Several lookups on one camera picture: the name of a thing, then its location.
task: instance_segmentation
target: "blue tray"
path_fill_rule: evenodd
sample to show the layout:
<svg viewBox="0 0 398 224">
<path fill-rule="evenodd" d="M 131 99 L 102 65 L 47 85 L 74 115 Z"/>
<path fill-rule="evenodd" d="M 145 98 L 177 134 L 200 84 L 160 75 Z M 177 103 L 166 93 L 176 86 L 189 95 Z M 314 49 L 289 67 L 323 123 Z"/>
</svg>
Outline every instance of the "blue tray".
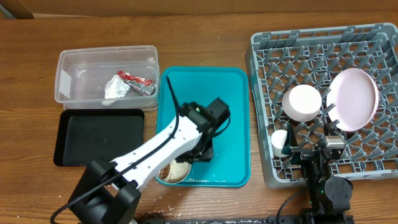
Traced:
<svg viewBox="0 0 398 224">
<path fill-rule="evenodd" d="M 170 67 L 161 79 L 157 132 L 175 117 L 166 77 L 170 77 L 178 102 L 192 101 L 207 106 L 220 97 L 231 111 L 231 124 L 213 139 L 214 158 L 194 162 L 179 186 L 242 187 L 250 178 L 248 77 L 239 68 Z"/>
</svg>

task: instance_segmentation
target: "wooden table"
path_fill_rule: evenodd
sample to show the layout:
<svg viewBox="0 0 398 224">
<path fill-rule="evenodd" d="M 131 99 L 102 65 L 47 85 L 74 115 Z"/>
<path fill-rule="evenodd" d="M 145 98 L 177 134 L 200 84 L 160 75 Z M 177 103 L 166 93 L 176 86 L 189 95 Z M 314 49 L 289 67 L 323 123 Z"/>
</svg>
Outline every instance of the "wooden table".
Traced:
<svg viewBox="0 0 398 224">
<path fill-rule="evenodd" d="M 83 167 L 57 167 L 52 162 L 63 110 L 53 97 L 61 51 L 154 45 L 162 69 L 202 65 L 246 71 L 244 53 L 255 32 L 378 22 L 398 24 L 398 12 L 0 21 L 0 223 L 48 223 L 83 173 Z M 251 178 L 244 187 L 165 187 L 152 180 L 143 191 L 136 217 L 162 211 L 168 219 L 275 215 L 297 189 L 274 190 L 265 185 L 252 98 L 250 108 Z M 146 112 L 145 140 L 155 134 L 156 117 L 156 111 Z M 398 180 L 355 181 L 348 214 L 354 215 L 356 223 L 398 223 L 397 186 Z M 308 196 L 303 195 L 288 204 L 283 214 L 297 214 L 308 206 Z M 70 211 L 57 220 L 77 221 Z"/>
</svg>

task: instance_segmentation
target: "black tray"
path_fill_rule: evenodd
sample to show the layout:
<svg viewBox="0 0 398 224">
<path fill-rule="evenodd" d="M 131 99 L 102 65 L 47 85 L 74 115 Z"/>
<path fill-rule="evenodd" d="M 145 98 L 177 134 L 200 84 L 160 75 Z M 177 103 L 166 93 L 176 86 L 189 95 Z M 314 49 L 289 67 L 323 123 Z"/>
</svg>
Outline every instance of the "black tray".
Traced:
<svg viewBox="0 0 398 224">
<path fill-rule="evenodd" d="M 60 117 L 54 164 L 85 166 L 107 161 L 143 144 L 144 112 L 136 109 L 65 110 Z"/>
</svg>

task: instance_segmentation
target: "black cable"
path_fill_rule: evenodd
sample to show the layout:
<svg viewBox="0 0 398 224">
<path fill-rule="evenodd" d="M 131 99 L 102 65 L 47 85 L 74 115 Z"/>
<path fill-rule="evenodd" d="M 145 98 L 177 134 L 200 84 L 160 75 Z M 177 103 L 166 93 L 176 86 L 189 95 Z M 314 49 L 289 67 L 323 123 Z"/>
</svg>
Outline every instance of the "black cable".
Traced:
<svg viewBox="0 0 398 224">
<path fill-rule="evenodd" d="M 228 118 L 228 124 L 226 124 L 225 128 L 223 128 L 221 131 L 215 133 L 213 138 L 215 138 L 215 137 L 219 136 L 220 134 L 222 134 L 228 128 L 229 124 L 231 124 L 231 117 Z"/>
<path fill-rule="evenodd" d="M 155 152 L 157 152 L 159 149 L 161 149 L 163 146 L 165 146 L 173 137 L 174 134 L 177 132 L 178 129 L 178 123 L 179 123 L 179 104 L 177 101 L 177 98 L 175 97 L 170 79 L 167 77 L 167 84 L 169 84 L 169 88 L 170 88 L 170 93 L 172 95 L 173 98 L 173 103 L 174 103 L 174 107 L 175 107 L 175 127 L 172 131 L 172 133 L 168 136 L 168 138 L 162 142 L 162 144 L 160 144 L 159 146 L 157 146 L 155 149 L 153 149 L 150 153 L 146 154 L 145 156 L 143 156 L 142 158 L 140 158 L 139 160 L 137 160 L 136 162 L 133 162 L 130 166 L 128 166 L 127 168 L 125 168 L 124 170 L 122 170 L 120 173 L 116 174 L 115 176 L 111 177 L 110 179 L 104 181 L 102 184 L 99 184 L 98 186 L 94 187 L 93 189 L 89 190 L 88 192 L 86 192 L 85 194 L 83 194 L 80 197 L 75 198 L 74 200 L 72 200 L 70 203 L 60 207 L 57 211 L 55 211 L 51 218 L 50 218 L 50 223 L 51 224 L 58 224 L 57 222 L 55 222 L 55 217 L 57 215 L 59 215 L 62 211 L 66 210 L 67 208 L 70 208 L 71 206 L 73 206 L 74 204 L 76 204 L 77 202 L 79 202 L 80 200 L 84 199 L 85 197 L 91 195 L 92 193 L 96 192 L 97 190 L 99 190 L 100 188 L 104 187 L 105 185 L 109 185 L 111 184 L 114 180 L 120 178 L 123 174 L 127 173 L 128 171 L 130 171 L 131 169 L 133 169 L 135 166 L 137 166 L 138 164 L 140 164 L 142 161 L 146 160 L 148 157 L 150 157 L 151 155 L 153 155 Z"/>
<path fill-rule="evenodd" d="M 285 207 L 286 204 L 288 204 L 294 197 L 304 193 L 305 191 L 307 191 L 306 188 L 299 190 L 298 192 L 294 193 L 292 196 L 290 196 L 279 208 L 278 213 L 276 213 L 276 223 L 280 224 L 279 221 L 279 217 L 280 217 L 280 213 L 282 212 L 282 209 Z"/>
</svg>

